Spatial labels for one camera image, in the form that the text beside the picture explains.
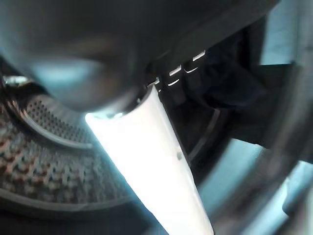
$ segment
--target perforated drum surface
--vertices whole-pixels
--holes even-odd
[[[82,124],[75,128],[79,115],[63,114],[61,120],[49,102],[31,100],[29,116],[62,138],[91,141]],[[0,197],[43,209],[93,210],[128,201],[129,187],[104,151],[70,154],[43,147],[23,134],[0,105]]]
[[[61,139],[91,143],[84,115],[65,108],[47,95],[38,95],[28,101],[26,112],[41,128]]]

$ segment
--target white plastic tube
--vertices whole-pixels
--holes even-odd
[[[86,122],[169,235],[212,235],[190,168],[155,87],[132,112]]]

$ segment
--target black fabric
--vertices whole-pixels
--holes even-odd
[[[263,85],[240,63],[242,33],[207,50],[204,64],[186,73],[186,93],[202,106],[243,107],[265,94]]]
[[[181,80],[179,80],[174,85],[167,87],[167,89],[171,93],[172,102],[174,106],[179,106],[186,101],[186,96],[182,87]]]
[[[279,108],[279,100],[286,89],[286,78],[290,70],[291,65],[268,65],[254,68],[254,75],[266,87],[267,92],[236,114],[233,138],[256,143],[265,148],[272,147],[274,136],[267,135],[267,132]]]

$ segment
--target white pipe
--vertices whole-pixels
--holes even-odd
[[[86,122],[145,207],[169,235],[213,230],[155,87],[132,112]]]

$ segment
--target dark cylindrical object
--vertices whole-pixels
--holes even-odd
[[[0,55],[72,109],[118,112],[136,99],[143,69],[127,3],[116,4],[1,1]]]

